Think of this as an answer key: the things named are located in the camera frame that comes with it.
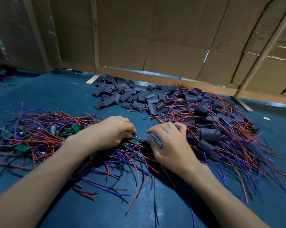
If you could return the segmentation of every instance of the blue table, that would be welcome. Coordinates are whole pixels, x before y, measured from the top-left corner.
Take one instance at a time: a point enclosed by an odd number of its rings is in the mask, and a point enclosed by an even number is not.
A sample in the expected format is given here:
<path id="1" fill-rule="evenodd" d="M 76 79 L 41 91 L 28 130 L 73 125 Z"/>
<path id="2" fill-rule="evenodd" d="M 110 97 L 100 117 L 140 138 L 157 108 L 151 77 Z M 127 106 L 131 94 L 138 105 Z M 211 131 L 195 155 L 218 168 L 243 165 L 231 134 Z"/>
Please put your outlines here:
<path id="1" fill-rule="evenodd" d="M 105 118 L 122 115 L 129 118 L 130 122 L 135 125 L 138 136 L 145 139 L 149 121 L 143 120 L 143 118 L 147 116 L 147 113 L 128 112 L 120 105 L 97 111 L 93 105 L 100 101 L 100 98 L 92 96 L 92 92 L 95 90 L 94 85 L 85 85 L 89 78 L 72 73 L 41 75 L 0 95 L 0 111 L 20 109 L 23 102 L 26 108 L 49 108 L 52 110 L 59 108 L 73 116 L 81 116 L 82 112 L 95 113 L 97 116 Z M 262 129 L 270 147 L 283 158 L 283 161 L 274 160 L 277 169 L 286 174 L 286 116 L 271 113 L 270 110 L 255 110 L 253 113 L 247 113 L 247 116 L 252 118 L 255 123 L 265 125 L 275 131 L 272 133 L 268 129 Z M 269 117 L 271 121 L 264 120 L 263 116 Z M 0 126 L 5 125 L 9 119 L 14 117 L 15 115 L 9 113 L 0 114 Z M 127 167 L 125 169 L 128 173 L 123 173 L 123 177 L 118 181 L 116 187 L 127 188 L 128 193 L 132 196 L 124 198 L 131 202 L 139 190 L 141 182 L 136 186 L 133 173 Z M 114 179 L 109 179 L 106 182 L 105 176 L 97 174 L 89 174 L 88 178 L 107 185 L 115 182 Z M 286 186 L 286 179 L 281 179 Z M 18 180 L 18 177 L 9 173 L 3 175 L 0 179 L 0 195 Z M 160 227 L 193 227 L 189 205 L 194 210 L 197 228 L 217 227 L 217 221 L 199 196 L 182 180 L 178 178 L 174 178 L 174 180 L 177 189 L 164 175 L 160 174 L 155 178 L 156 209 Z M 80 182 L 83 191 L 100 191 L 96 195 L 95 201 L 92 202 L 72 191 L 63 191 L 51 206 L 51 211 L 40 227 L 154 227 L 154 195 L 151 183 L 151 180 L 146 183 L 129 213 L 125 216 L 129 206 L 127 203 L 122 203 L 118 197 Z M 237 181 L 229 178 L 228 184 L 244 199 Z M 286 227 L 286 194 L 264 180 L 260 181 L 259 186 L 264 197 L 255 196 L 253 202 L 250 200 L 248 207 L 271 227 Z"/>

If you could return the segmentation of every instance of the table surface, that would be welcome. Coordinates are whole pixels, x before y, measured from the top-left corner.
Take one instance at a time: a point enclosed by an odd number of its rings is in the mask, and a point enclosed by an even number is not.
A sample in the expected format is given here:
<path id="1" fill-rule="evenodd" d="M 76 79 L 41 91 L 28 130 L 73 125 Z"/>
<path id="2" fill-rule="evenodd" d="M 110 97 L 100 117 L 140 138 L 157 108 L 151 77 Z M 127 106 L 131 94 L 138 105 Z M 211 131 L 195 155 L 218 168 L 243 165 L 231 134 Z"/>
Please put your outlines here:
<path id="1" fill-rule="evenodd" d="M 87 86 L 85 82 L 89 76 L 77 74 L 53 74 L 48 73 L 31 80 L 26 80 L 17 88 L 13 87 L 0 94 L 0 112 L 20 109 L 22 102 L 25 108 L 49 108 L 64 111 L 73 116 L 81 116 L 82 112 L 97 114 L 99 117 L 122 115 L 129 118 L 138 132 L 140 138 L 147 137 L 146 129 L 149 120 L 143 120 L 147 113 L 125 111 L 118 106 L 96 110 L 93 105 L 100 98 L 92 96 L 95 86 Z M 261 106 L 254 104 L 253 113 L 246 113 L 254 123 L 268 127 L 262 128 L 270 147 L 283 158 L 275 159 L 276 168 L 286 174 L 286 109 Z M 5 125 L 15 115 L 10 113 L 0 114 L 0 127 Z M 137 193 L 141 182 L 136 183 L 130 169 L 124 172 L 117 188 L 127 188 L 131 197 L 125 200 L 131 202 Z M 114 179 L 106 182 L 106 177 L 97 174 L 89 174 L 88 178 L 103 184 L 113 184 Z M 0 179 L 0 195 L 7 190 L 19 178 L 10 173 L 4 174 Z M 286 186 L 286 179 L 281 178 Z M 182 180 L 175 178 L 177 188 L 174 188 L 165 176 L 158 175 L 155 178 L 156 210 L 159 219 L 159 227 L 193 227 L 193 220 L 189 205 L 191 205 L 197 228 L 217 227 L 218 223 L 212 213 L 206 207 L 200 197 L 188 187 Z M 239 182 L 229 178 L 229 187 L 244 196 Z M 80 182 L 84 191 L 99 192 L 93 186 Z M 286 227 L 286 194 L 267 181 L 261 179 L 259 187 L 263 196 L 254 196 L 249 200 L 248 207 L 271 227 Z M 154 192 L 152 181 L 149 180 L 134 201 L 129 213 L 127 203 L 112 194 L 100 191 L 95 201 L 84 198 L 72 191 L 63 191 L 51 205 L 40 227 L 154 227 Z"/>

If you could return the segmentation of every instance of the wooden block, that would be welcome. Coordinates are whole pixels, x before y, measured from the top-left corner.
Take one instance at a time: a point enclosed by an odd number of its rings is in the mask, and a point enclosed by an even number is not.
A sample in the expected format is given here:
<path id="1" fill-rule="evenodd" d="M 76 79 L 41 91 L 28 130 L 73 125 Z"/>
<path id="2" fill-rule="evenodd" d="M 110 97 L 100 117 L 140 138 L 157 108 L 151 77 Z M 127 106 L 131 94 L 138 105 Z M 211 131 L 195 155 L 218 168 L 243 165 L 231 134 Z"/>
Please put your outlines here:
<path id="1" fill-rule="evenodd" d="M 87 82 L 86 85 L 91 86 L 98 78 L 100 77 L 100 75 L 94 75 L 92 78 L 90 78 Z"/>

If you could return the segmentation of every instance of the person's right hand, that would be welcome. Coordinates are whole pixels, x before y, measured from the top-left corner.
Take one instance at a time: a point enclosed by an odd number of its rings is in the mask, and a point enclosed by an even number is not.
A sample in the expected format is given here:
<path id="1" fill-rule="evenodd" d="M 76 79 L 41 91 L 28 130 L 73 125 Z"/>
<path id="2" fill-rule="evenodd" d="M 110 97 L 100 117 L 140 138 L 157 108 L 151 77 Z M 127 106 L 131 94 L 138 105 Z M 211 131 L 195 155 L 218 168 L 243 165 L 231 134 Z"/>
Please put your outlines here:
<path id="1" fill-rule="evenodd" d="M 153 126 L 146 132 L 160 138 L 163 148 L 153 137 L 147 137 L 156 160 L 175 174 L 183 177 L 202 165 L 186 140 L 186 125 L 168 122 Z"/>

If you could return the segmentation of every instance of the blue work surface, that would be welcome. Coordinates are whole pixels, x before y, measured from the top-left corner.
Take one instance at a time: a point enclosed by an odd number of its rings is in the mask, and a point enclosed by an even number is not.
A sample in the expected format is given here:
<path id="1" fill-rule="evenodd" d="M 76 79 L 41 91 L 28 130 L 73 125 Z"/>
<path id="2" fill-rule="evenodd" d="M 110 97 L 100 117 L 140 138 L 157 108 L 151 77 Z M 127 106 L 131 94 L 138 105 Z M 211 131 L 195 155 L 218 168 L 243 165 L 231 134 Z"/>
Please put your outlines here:
<path id="1" fill-rule="evenodd" d="M 76 74 L 53 74 L 48 73 L 25 82 L 17 88 L 12 88 L 9 92 L 0 95 L 0 112 L 21 109 L 22 102 L 25 108 L 49 108 L 66 112 L 72 116 L 81 116 L 82 112 L 97 114 L 98 117 L 107 118 L 109 116 L 122 115 L 129 118 L 138 132 L 140 138 L 146 139 L 146 130 L 149 120 L 143 120 L 147 113 L 128 112 L 118 106 L 112 106 L 103 110 L 96 110 L 93 105 L 100 98 L 92 96 L 95 90 L 93 86 L 85 85 L 88 76 Z M 267 138 L 269 146 L 273 148 L 283 160 L 274 159 L 276 168 L 286 174 L 286 109 L 280 108 L 275 112 L 276 107 L 251 106 L 253 113 L 246 113 L 248 118 L 254 123 L 262 124 L 269 129 L 262 128 L 264 136 Z M 4 126 L 9 119 L 15 118 L 10 113 L 0 114 L 0 127 Z M 193 227 L 192 213 L 189 205 L 194 211 L 195 224 L 197 228 L 217 227 L 214 216 L 206 207 L 199 196 L 188 187 L 182 180 L 172 176 L 177 188 L 174 188 L 166 176 L 157 175 L 155 177 L 155 199 L 156 211 L 159 219 L 158 227 Z M 106 182 L 106 176 L 89 174 L 87 178 L 111 185 L 115 179 Z M 130 203 L 142 180 L 146 176 L 140 175 L 140 182 L 136 171 L 125 167 L 123 176 L 115 187 L 126 188 L 126 193 L 131 197 L 124 197 Z M 6 173 L 0 178 L 0 195 L 7 190 L 19 178 Z M 286 186 L 286 179 L 281 177 Z M 238 181 L 227 179 L 229 187 L 241 196 L 244 195 Z M 145 187 L 134 201 L 129 213 L 125 216 L 128 203 L 115 195 L 101 191 L 86 183 L 79 182 L 83 191 L 100 192 L 96 195 L 95 201 L 84 198 L 73 191 L 62 190 L 54 203 L 51 205 L 47 216 L 44 217 L 40 227 L 155 227 L 154 214 L 154 191 L 153 181 L 148 180 Z M 286 227 L 286 194 L 277 187 L 261 179 L 259 188 L 263 196 L 253 196 L 253 201 L 249 199 L 248 207 L 253 210 L 262 220 L 271 227 Z"/>

